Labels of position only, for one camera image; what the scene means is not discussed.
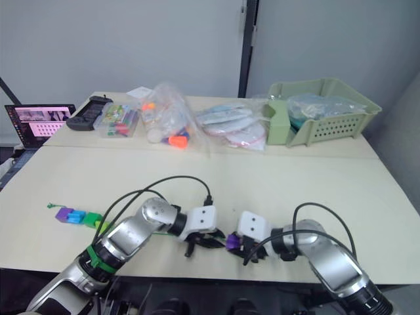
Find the laptop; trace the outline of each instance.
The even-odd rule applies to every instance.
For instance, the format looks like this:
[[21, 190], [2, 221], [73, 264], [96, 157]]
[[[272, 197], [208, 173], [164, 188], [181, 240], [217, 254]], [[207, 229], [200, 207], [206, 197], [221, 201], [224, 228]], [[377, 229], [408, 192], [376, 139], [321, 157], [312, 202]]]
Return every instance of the laptop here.
[[75, 112], [73, 104], [5, 105], [5, 108], [25, 152], [0, 178], [0, 190]]

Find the white table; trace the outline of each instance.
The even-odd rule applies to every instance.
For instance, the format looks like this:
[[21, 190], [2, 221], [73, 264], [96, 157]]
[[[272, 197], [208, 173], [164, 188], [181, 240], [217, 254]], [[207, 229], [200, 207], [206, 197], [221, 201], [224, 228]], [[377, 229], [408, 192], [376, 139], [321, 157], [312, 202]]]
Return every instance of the white table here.
[[[111, 98], [114, 102], [132, 102], [133, 98], [125, 93], [95, 92], [93, 95], [103, 95]], [[237, 98], [219, 98], [219, 97], [199, 97], [187, 96], [188, 103], [193, 110], [202, 110], [224, 102], [237, 100]], [[85, 148], [115, 148], [115, 149], [147, 149], [159, 151], [173, 151], [174, 148], [166, 144], [151, 145], [145, 135], [141, 123], [138, 124], [135, 134], [132, 138], [114, 139], [101, 138], [98, 133], [73, 131], [66, 125], [59, 129], [45, 144], [45, 146], [77, 146]], [[255, 154], [246, 150], [237, 150], [226, 147], [214, 146], [212, 152], [227, 154]], [[276, 156], [316, 156], [332, 158], [373, 158], [377, 159], [377, 154], [368, 144], [363, 136], [357, 139], [343, 138], [332, 141], [317, 142], [310, 147], [297, 146], [287, 148], [285, 146], [267, 146], [264, 155]]]
[[[235, 230], [242, 211], [281, 227], [291, 222], [298, 204], [317, 201], [347, 222], [359, 261], [375, 283], [420, 283], [420, 218], [379, 159], [178, 150], [42, 147], [0, 192], [0, 267], [60, 272], [86, 248], [94, 230], [58, 222], [58, 208], [47, 209], [49, 202], [103, 213], [124, 193], [176, 174], [209, 184], [225, 233]], [[183, 211], [201, 205], [205, 197], [201, 185], [189, 180], [156, 188]], [[316, 219], [348, 244], [340, 224], [321, 209], [303, 209], [300, 218]], [[191, 259], [184, 257], [185, 249], [186, 243], [171, 236], [152, 236], [118, 274], [317, 282], [303, 257], [243, 267], [224, 249], [196, 247]]]

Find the white wall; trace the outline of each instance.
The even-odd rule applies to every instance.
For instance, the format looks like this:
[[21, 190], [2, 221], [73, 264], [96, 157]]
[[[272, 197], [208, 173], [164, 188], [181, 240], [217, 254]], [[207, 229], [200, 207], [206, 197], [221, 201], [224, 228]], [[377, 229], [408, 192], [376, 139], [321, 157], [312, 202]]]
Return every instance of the white wall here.
[[419, 0], [261, 0], [257, 27], [249, 96], [338, 77], [386, 113], [420, 70]]
[[371, 144], [420, 213], [420, 72], [383, 120]]
[[[236, 96], [242, 0], [0, 0], [1, 77], [23, 103], [169, 80]], [[3, 104], [10, 104], [2, 96]], [[0, 135], [14, 134], [0, 112]]]

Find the green plastic tray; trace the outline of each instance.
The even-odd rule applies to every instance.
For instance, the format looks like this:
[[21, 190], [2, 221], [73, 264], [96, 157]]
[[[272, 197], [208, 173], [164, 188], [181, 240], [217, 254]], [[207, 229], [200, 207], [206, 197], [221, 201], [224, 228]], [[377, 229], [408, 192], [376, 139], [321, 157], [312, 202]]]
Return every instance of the green plastic tray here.
[[279, 106], [279, 100], [272, 100], [268, 103], [268, 106], [274, 111], [270, 119], [268, 144], [281, 144], [285, 142], [287, 146], [297, 146], [300, 144], [309, 146], [313, 142], [318, 141], [344, 137], [356, 138], [362, 133], [363, 129], [373, 117], [382, 110], [381, 107], [370, 99], [335, 78], [299, 82], [278, 82], [273, 84], [268, 91], [268, 95], [280, 98], [280, 101], [283, 102], [282, 108], [284, 107], [285, 100], [290, 96], [305, 93], [313, 93], [320, 96], [334, 95], [345, 97], [359, 104], [366, 105], [366, 113], [339, 115], [320, 120], [309, 119], [305, 121], [297, 133], [294, 133], [292, 130], [288, 132], [287, 139], [284, 141], [284, 130], [279, 128], [279, 125], [276, 125], [277, 121], [283, 120], [280, 119], [280, 115], [284, 115], [284, 111], [277, 112], [276, 108]]

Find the laptop screen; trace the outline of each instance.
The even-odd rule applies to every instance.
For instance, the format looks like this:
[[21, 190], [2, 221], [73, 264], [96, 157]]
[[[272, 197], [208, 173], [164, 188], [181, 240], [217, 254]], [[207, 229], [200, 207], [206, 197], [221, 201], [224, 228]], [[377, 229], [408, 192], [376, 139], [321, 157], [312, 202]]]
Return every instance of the laptop screen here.
[[5, 105], [25, 148], [40, 148], [75, 112], [72, 104]]

